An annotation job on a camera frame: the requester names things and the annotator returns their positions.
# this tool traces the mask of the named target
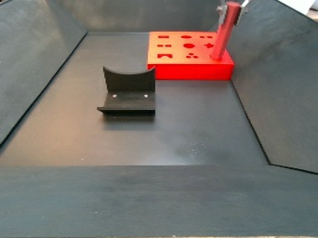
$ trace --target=hole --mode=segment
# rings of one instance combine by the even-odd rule
[[[169,59],[172,58],[172,54],[157,54],[157,59],[162,58],[162,57],[168,57]]]
[[[210,48],[213,45],[212,45],[210,43],[208,43],[208,44],[204,44],[204,46],[205,46],[206,48]]]
[[[188,53],[185,58],[186,59],[196,59],[198,56],[194,56],[193,53]]]
[[[193,46],[193,44],[186,43],[186,44],[184,44],[184,47],[185,47],[185,48],[192,48],[192,47],[194,47],[194,46]]]

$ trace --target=red block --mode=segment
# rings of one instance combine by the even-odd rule
[[[154,66],[156,79],[229,80],[233,61],[224,51],[210,59],[216,33],[149,33],[148,69]]]

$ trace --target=black bracket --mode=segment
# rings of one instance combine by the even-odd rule
[[[154,114],[154,68],[141,73],[117,73],[102,67],[106,85],[102,113]]]

